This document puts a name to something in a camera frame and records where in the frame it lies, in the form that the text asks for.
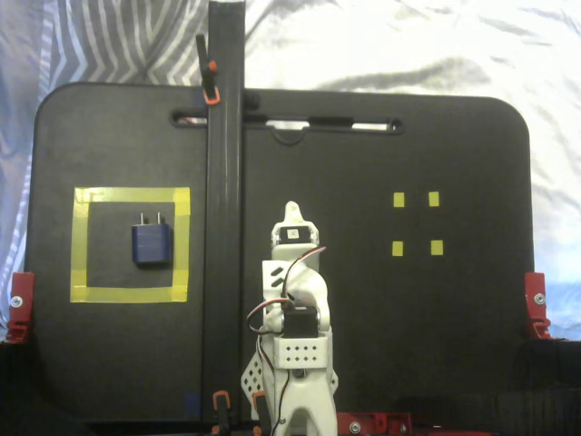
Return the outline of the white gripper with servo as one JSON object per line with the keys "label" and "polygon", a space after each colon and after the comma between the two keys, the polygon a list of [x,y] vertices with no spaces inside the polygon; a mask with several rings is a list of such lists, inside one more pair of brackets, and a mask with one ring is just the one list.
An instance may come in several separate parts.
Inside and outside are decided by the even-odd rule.
{"label": "white gripper with servo", "polygon": [[320,245],[320,233],[313,222],[304,221],[300,206],[285,205],[285,222],[276,223],[271,232],[271,258],[294,261]]}

